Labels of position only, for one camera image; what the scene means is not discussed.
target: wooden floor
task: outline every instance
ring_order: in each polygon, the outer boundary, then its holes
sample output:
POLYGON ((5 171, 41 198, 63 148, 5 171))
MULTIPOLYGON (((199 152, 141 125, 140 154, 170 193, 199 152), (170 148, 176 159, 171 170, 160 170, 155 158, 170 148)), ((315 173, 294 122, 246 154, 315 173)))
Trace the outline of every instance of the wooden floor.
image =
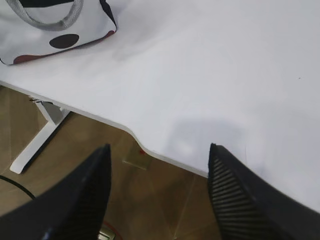
MULTIPOLYGON (((11 162, 45 123, 27 96, 0 86, 1 175, 39 196, 94 149, 109 143, 112 190, 105 219, 124 240, 220 239, 205 178, 151 156, 147 156, 151 159, 147 170, 124 163, 139 154, 135 140, 122 130, 75 113, 25 173, 11 172, 11 162)), ((0 180, 0 215, 28 201, 24 192, 0 180)))

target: red cable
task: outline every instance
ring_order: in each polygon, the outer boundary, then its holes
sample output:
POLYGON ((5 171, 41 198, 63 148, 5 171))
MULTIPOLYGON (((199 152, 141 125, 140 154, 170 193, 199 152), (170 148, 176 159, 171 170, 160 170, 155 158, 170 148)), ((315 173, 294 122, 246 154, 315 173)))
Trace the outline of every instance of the red cable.
POLYGON ((106 225, 108 228, 110 228, 110 229, 115 233, 115 236, 116 236, 116 239, 115 239, 115 240, 117 240, 118 238, 119 238, 120 240, 124 240, 124 239, 122 238, 122 236, 120 235, 120 233, 119 233, 113 226, 111 226, 108 222, 103 221, 103 224, 106 225))

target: desk surface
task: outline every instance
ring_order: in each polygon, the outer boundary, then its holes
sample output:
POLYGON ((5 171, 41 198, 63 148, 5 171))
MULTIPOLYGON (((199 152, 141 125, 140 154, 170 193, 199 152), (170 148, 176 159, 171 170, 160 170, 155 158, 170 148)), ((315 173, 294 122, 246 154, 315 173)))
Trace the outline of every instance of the desk surface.
POLYGON ((118 32, 0 84, 131 133, 206 175, 224 145, 320 212, 320 1, 110 0, 118 32))

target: gray handle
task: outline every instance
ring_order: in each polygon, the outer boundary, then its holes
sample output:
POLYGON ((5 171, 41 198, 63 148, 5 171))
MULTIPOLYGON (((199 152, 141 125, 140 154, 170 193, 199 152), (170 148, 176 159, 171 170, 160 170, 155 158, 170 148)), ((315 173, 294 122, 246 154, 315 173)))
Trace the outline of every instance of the gray handle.
POLYGON ((82 7, 84 5, 84 0, 74 0, 68 15, 64 17, 62 20, 58 22, 53 22, 53 23, 43 23, 29 16, 19 0, 5 0, 5 1, 9 4, 11 9, 23 21, 25 21, 26 23, 30 24, 35 28, 46 30, 46 31, 62 31, 71 27, 78 19, 81 13, 82 7))

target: black cable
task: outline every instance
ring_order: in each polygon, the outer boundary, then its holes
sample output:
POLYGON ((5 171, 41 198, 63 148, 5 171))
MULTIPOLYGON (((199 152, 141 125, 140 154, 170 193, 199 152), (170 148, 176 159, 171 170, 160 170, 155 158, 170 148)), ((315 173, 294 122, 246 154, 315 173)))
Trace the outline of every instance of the black cable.
POLYGON ((35 199, 36 197, 28 190, 26 189, 24 186, 22 186, 21 184, 17 183, 16 181, 11 180, 10 178, 7 178, 5 176, 0 175, 0 179, 15 185, 16 187, 18 187, 19 189, 21 189, 22 191, 24 191, 31 199, 35 199))

